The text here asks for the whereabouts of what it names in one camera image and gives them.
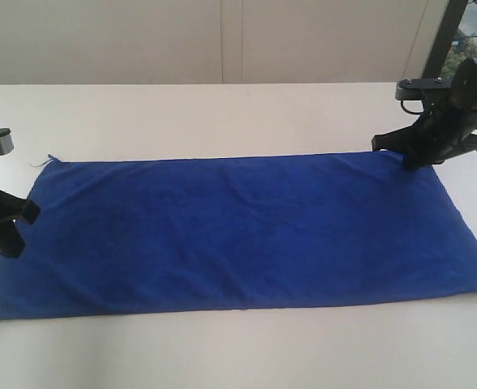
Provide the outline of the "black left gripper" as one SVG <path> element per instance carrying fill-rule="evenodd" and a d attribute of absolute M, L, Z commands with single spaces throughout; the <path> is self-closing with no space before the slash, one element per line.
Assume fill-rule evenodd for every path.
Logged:
<path fill-rule="evenodd" d="M 24 240 L 14 220 L 27 224 L 37 221 L 41 209 L 31 199 L 21 199 L 0 190 L 0 255 L 18 258 L 24 250 Z"/>

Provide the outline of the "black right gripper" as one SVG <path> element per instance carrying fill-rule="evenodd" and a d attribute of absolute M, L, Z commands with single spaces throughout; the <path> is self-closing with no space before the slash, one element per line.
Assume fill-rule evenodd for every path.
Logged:
<path fill-rule="evenodd" d="M 405 154 L 402 165 L 417 170 L 477 151 L 477 61 L 465 59 L 458 67 L 446 97 L 434 104 L 413 126 L 374 135 L 374 152 Z"/>

